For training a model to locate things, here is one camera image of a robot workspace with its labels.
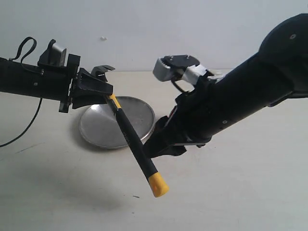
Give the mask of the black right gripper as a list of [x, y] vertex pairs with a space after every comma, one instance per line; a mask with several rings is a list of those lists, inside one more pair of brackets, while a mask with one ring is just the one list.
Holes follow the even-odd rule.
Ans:
[[214, 93], [191, 91], [180, 94], [168, 116], [158, 120], [143, 145], [147, 158], [180, 156], [187, 145], [204, 146], [214, 135]]

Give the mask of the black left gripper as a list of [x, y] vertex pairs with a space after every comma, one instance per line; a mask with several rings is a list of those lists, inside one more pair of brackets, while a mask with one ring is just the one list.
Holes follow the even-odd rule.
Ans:
[[[107, 104], [102, 95], [112, 95], [113, 86], [93, 75], [84, 68], [80, 68], [80, 56], [69, 54], [67, 60], [67, 81], [64, 89], [64, 97], [60, 100], [59, 112], [68, 113], [69, 106], [72, 103], [73, 109], [95, 104]], [[76, 96], [72, 100], [75, 78]]]

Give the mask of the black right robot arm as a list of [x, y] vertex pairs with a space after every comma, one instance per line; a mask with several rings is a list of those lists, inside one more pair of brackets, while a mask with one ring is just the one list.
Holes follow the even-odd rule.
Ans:
[[175, 99], [143, 148], [148, 158], [179, 156], [186, 146], [203, 147], [211, 138], [264, 107], [308, 95], [308, 16], [293, 16], [272, 29], [252, 57], [220, 78], [190, 55], [156, 61], [162, 82], [193, 86]]

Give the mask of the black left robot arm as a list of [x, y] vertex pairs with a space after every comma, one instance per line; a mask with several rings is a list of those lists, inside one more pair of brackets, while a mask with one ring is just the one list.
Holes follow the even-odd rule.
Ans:
[[105, 73], [113, 71], [100, 65], [88, 72], [79, 66], [80, 56], [69, 54], [66, 66], [38, 63], [21, 64], [4, 58], [0, 60], [0, 90], [2, 92], [59, 101], [59, 112], [93, 104], [105, 104], [113, 94], [113, 86]]

